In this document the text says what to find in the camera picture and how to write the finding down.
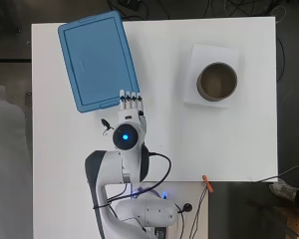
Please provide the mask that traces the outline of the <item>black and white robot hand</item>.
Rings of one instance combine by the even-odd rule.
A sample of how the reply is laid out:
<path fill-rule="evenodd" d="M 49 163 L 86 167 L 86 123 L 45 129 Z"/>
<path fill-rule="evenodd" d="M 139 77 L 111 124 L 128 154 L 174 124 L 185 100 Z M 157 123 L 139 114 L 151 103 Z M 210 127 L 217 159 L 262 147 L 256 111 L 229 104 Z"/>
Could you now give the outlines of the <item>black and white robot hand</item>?
<path fill-rule="evenodd" d="M 134 125 L 142 134 L 147 133 L 143 97 L 140 93 L 120 90 L 119 124 Z"/>

